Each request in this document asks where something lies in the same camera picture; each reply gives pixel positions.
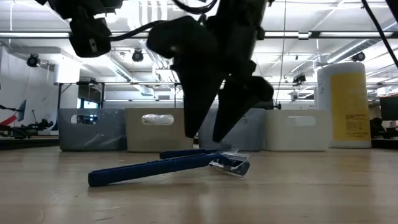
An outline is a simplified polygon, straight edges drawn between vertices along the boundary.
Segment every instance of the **desk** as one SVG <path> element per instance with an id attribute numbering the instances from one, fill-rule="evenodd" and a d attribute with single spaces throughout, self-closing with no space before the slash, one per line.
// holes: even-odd
<path id="1" fill-rule="evenodd" d="M 36 136 L 31 139 L 0 139 L 0 151 L 47 146 L 59 146 L 58 137 L 40 138 Z"/>
<path id="2" fill-rule="evenodd" d="M 89 188 L 89 171 L 157 154 L 0 151 L 1 223 L 397 223 L 394 151 L 253 155 L 243 179 L 204 167 Z"/>

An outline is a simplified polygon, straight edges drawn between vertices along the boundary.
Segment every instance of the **fluorescent light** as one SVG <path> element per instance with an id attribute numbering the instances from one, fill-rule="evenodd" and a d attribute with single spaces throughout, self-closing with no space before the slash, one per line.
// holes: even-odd
<path id="1" fill-rule="evenodd" d="M 292 32 L 266 32 L 266 37 L 298 37 L 299 32 L 298 31 L 292 31 Z"/>
<path id="2" fill-rule="evenodd" d="M 105 102 L 128 102 L 129 100 L 104 100 Z"/>
<path id="3" fill-rule="evenodd" d="M 0 38 L 66 38 L 67 32 L 0 32 Z"/>
<path id="4" fill-rule="evenodd" d="M 125 33 L 126 32 L 112 32 L 112 36 L 123 35 Z M 148 32 L 141 32 L 141 33 L 139 33 L 137 35 L 134 35 L 134 38 L 136 38 L 136 39 L 139 39 L 139 38 L 145 39 L 147 37 L 148 37 Z"/>
<path id="5" fill-rule="evenodd" d="M 131 83 L 126 82 L 126 83 L 105 83 L 105 85 L 131 85 Z"/>
<path id="6" fill-rule="evenodd" d="M 146 25 L 148 23 L 148 0 L 140 0 L 142 11 L 141 11 L 141 24 Z"/>
<path id="7" fill-rule="evenodd" d="M 384 35 L 389 37 L 393 33 L 385 32 Z M 322 32 L 320 37 L 380 37 L 378 32 Z"/>
<path id="8" fill-rule="evenodd" d="M 299 98 L 306 99 L 307 97 L 312 96 L 313 94 L 314 93 L 309 93 L 309 94 L 307 94 L 305 96 L 300 96 Z"/>
<path id="9" fill-rule="evenodd" d="M 175 85 L 175 83 L 172 82 L 139 82 L 137 83 L 138 85 Z"/>
<path id="10" fill-rule="evenodd" d="M 384 82 L 386 82 L 386 83 L 392 83 L 392 82 L 396 82 L 396 81 L 398 81 L 398 78 L 393 78 L 393 79 L 390 79 L 390 80 L 386 80 L 386 81 L 384 81 Z"/>
<path id="11" fill-rule="evenodd" d="M 160 11 L 161 11 L 161 17 L 162 17 L 162 20 L 167 20 L 167 13 L 168 13 L 168 8 L 167 8 L 167 1 L 166 0 L 163 0 L 163 1 L 160 1 Z"/>

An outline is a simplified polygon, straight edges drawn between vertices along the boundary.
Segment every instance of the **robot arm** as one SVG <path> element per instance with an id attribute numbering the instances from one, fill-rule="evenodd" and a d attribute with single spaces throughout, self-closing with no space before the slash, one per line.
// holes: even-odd
<path id="1" fill-rule="evenodd" d="M 48 0 L 63 19 L 72 19 L 70 43 L 80 57 L 108 53 L 111 41 L 123 40 L 152 28 L 148 48 L 163 57 L 173 58 L 171 69 L 181 80 L 186 136 L 193 138 L 198 132 L 218 94 L 213 140 L 220 142 L 248 109 L 273 97 L 273 87 L 262 77 L 252 76 L 256 64 L 251 57 L 256 40 L 264 38 L 265 32 L 260 25 L 266 4 L 272 4 L 274 0 L 220 0 L 216 15 L 206 19 L 204 13 L 210 11 L 216 1 L 192 8 L 174 0 L 183 10 L 201 14 L 200 21 L 190 16 L 156 21 L 111 37 L 105 20 L 94 19 L 94 15 L 114 12 L 122 6 L 123 0 Z"/>

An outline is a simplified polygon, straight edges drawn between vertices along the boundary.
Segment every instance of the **security camera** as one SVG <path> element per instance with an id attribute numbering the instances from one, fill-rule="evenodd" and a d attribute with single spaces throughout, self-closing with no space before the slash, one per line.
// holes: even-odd
<path id="1" fill-rule="evenodd" d="M 38 54 L 31 54 L 26 61 L 27 66 L 37 68 L 40 66 L 40 59 Z"/>
<path id="2" fill-rule="evenodd" d="M 134 49 L 134 53 L 131 58 L 134 62 L 141 62 L 144 59 L 142 49 Z"/>
<path id="3" fill-rule="evenodd" d="M 366 59 L 365 53 L 360 52 L 351 58 L 354 62 L 363 62 Z"/>
<path id="4" fill-rule="evenodd" d="M 305 74 L 301 73 L 299 75 L 297 75 L 296 77 L 293 78 L 293 83 L 296 84 L 301 84 L 303 82 L 307 81 L 307 79 L 305 78 Z"/>

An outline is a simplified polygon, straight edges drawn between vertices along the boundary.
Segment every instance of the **white wall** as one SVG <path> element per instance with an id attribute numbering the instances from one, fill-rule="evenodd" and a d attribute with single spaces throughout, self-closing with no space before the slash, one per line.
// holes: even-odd
<path id="1" fill-rule="evenodd" d="M 35 110 L 39 122 L 48 114 L 49 121 L 55 123 L 58 86 L 53 84 L 54 81 L 55 74 L 51 69 L 48 71 L 45 68 L 29 68 L 24 59 L 8 54 L 4 47 L 0 48 L 0 105 L 18 108 L 27 100 L 25 119 L 20 123 L 15 122 L 16 126 L 34 123 L 32 110 Z M 62 108 L 76 108 L 77 90 L 76 86 L 71 86 L 62 95 Z M 12 111 L 0 110 L 0 122 L 13 114 Z"/>

